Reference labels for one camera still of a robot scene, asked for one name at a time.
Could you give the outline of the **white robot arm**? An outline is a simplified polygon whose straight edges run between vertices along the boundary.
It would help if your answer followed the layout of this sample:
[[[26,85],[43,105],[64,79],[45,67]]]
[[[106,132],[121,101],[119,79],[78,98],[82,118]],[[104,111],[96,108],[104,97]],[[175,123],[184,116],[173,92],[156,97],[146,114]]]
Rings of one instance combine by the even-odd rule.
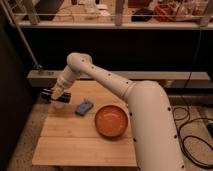
[[[70,53],[66,61],[51,88],[52,100],[88,75],[127,104],[138,171],[186,171],[170,101],[158,82],[131,81],[94,65],[84,53]]]

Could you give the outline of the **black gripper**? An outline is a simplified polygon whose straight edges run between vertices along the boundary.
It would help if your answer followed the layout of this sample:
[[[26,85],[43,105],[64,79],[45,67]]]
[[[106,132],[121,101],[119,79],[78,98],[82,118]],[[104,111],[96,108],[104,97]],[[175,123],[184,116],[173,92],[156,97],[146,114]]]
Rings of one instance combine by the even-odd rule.
[[[47,101],[69,103],[71,99],[71,94],[67,92],[60,94],[60,93],[54,92],[53,89],[44,88],[41,92],[41,97]]]

